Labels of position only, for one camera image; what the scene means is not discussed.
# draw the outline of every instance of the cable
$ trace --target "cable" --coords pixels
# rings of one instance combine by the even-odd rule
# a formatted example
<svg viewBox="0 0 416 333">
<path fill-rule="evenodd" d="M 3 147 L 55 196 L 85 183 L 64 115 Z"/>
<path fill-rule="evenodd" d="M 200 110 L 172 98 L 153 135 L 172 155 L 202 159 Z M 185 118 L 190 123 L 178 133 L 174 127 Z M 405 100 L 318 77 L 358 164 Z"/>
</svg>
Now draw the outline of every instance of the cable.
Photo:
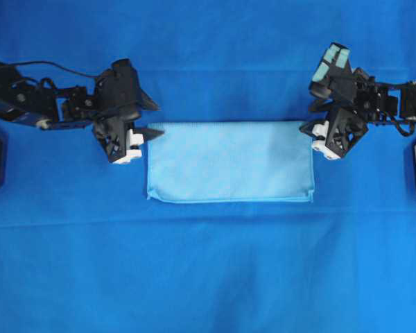
<svg viewBox="0 0 416 333">
<path fill-rule="evenodd" d="M 396 118 L 394 116 L 392 116 L 391 114 L 388 114 L 388 112 L 386 112 L 385 110 L 382 110 L 382 112 L 391 119 L 391 122 L 393 123 L 393 125 L 395 125 L 397 131 L 399 133 L 401 133 L 404 137 L 409 137 L 411 135 L 413 135 L 415 133 L 415 123 L 413 123 L 412 121 L 409 123 L 410 126 L 410 132 L 407 132 L 406 130 L 404 130 L 401 127 L 401 124 L 396 120 Z"/>
<path fill-rule="evenodd" d="M 51 65 L 51 66 L 57 67 L 57 68 L 59 68 L 63 71 L 67 71 L 71 74 L 75 74 L 75 75 L 78 75 L 78 76 L 84 76 L 85 78 L 98 78 L 98 76 L 96 76 L 96 75 L 89 75 L 89 74 L 80 73 L 79 71 L 74 71 L 73 69 L 63 67 L 62 65 L 56 64 L 55 62 L 45 61 L 45 60 L 14 62 L 12 64 L 1 65 L 0 69 L 9 68 L 9 67 L 17 67 L 17 66 L 27 66 L 27 65 Z"/>
</svg>

